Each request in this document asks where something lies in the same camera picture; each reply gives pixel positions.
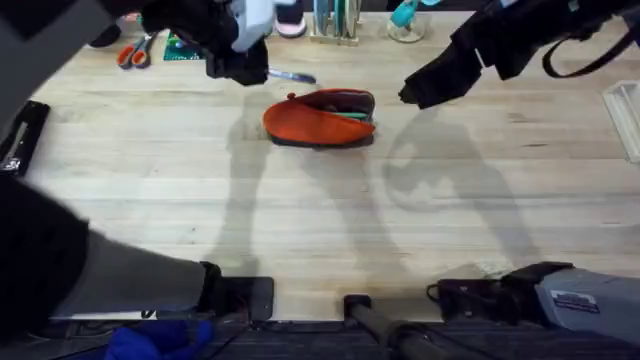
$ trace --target teal object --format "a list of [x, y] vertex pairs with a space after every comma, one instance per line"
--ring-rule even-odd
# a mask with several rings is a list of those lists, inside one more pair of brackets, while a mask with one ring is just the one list
[[393, 11], [393, 14], [391, 14], [391, 22], [393, 22], [396, 27], [409, 26], [411, 24], [411, 20], [413, 20], [413, 16], [416, 14], [416, 9], [418, 9], [418, 3], [420, 1], [427, 6], [433, 6], [440, 2], [440, 0], [405, 1]]
[[343, 35], [342, 25], [344, 22], [344, 5], [345, 5], [344, 0], [335, 0], [333, 3], [333, 12], [334, 12], [333, 26], [335, 29], [336, 37], [342, 37]]
[[352, 118], [355, 120], [363, 120], [366, 119], [369, 115], [365, 113], [356, 113], [356, 112], [334, 112], [335, 115], [340, 115], [348, 118]]

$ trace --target pen holder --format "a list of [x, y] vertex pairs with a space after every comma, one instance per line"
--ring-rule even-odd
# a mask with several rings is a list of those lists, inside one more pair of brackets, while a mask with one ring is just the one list
[[427, 6], [434, 6], [440, 0], [405, 0], [402, 2], [391, 14], [387, 23], [387, 33], [390, 38], [408, 44], [420, 41], [424, 37], [426, 26], [421, 19], [416, 19], [415, 16], [420, 2]]
[[313, 26], [309, 38], [313, 42], [357, 46], [357, 29], [361, 26], [362, 0], [314, 0]]

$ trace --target scissors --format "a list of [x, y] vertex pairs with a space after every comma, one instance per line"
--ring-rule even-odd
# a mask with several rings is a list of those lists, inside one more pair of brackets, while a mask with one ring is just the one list
[[144, 69], [151, 65], [149, 47], [151, 46], [151, 41], [157, 34], [157, 32], [145, 34], [140, 40], [125, 46], [118, 55], [118, 66], [127, 70], [132, 66], [138, 69]]

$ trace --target green cutting mat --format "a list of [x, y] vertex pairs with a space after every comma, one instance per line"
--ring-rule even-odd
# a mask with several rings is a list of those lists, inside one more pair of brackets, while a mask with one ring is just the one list
[[172, 43], [172, 38], [177, 38], [173, 32], [169, 33], [169, 37], [167, 38], [167, 43], [164, 47], [164, 60], [165, 61], [180, 61], [180, 60], [200, 60], [204, 59], [204, 56], [201, 55], [197, 50], [192, 47], [186, 46], [181, 49], [174, 47]]

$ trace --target green item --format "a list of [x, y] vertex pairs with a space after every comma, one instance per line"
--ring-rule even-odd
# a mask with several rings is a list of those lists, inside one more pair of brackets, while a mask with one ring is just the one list
[[335, 36], [342, 37], [344, 35], [344, 0], [335, 0], [333, 3], [333, 26], [335, 28]]
[[344, 117], [348, 117], [348, 118], [352, 118], [355, 120], [364, 120], [366, 119], [369, 115], [365, 114], [365, 113], [343, 113], [343, 112], [334, 112], [334, 114], [336, 115], [340, 115], [340, 116], [344, 116]]
[[185, 46], [177, 48], [175, 45], [180, 39], [173, 33], [169, 33], [167, 44], [164, 48], [164, 60], [165, 61], [180, 61], [180, 60], [200, 60], [204, 59], [197, 49], [191, 46]]

